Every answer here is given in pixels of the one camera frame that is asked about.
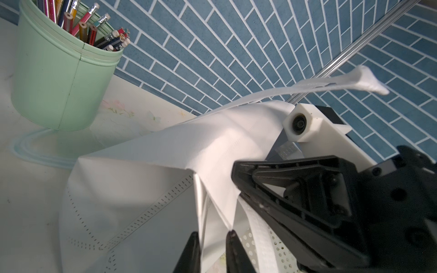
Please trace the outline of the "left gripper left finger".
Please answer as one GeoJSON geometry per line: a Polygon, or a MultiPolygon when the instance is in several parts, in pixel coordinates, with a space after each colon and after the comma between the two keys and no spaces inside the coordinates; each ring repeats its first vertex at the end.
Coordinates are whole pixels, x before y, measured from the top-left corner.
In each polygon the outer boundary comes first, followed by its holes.
{"type": "Polygon", "coordinates": [[[201,247],[199,233],[191,233],[173,273],[200,273],[201,247]]]}

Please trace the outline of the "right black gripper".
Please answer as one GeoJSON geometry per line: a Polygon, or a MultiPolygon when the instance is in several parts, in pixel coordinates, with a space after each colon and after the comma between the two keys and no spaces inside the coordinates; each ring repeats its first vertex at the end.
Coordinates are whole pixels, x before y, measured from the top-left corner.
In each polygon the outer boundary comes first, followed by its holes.
{"type": "Polygon", "coordinates": [[[344,159],[237,161],[232,181],[302,271],[434,273],[437,165],[397,150],[379,164],[355,145],[344,159]]]}

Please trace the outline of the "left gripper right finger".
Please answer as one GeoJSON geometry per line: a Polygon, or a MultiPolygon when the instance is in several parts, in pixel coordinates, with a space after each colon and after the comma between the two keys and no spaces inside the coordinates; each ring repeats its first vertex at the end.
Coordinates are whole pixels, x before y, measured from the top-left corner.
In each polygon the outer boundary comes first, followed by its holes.
{"type": "Polygon", "coordinates": [[[226,235],[225,250],[227,273],[256,273],[235,230],[226,235]]]}

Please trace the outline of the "white insulated delivery bag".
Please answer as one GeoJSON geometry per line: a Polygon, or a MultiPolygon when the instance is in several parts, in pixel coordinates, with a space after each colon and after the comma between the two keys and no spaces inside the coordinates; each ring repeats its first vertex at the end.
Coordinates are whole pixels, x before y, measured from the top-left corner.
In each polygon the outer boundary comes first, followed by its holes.
{"type": "Polygon", "coordinates": [[[207,114],[78,158],[60,208],[65,273],[170,273],[192,232],[201,269],[224,253],[228,231],[250,228],[258,254],[266,222],[232,182],[238,160],[265,160],[295,105],[281,94],[354,89],[387,95],[371,70],[312,78],[247,95],[207,114]]]}

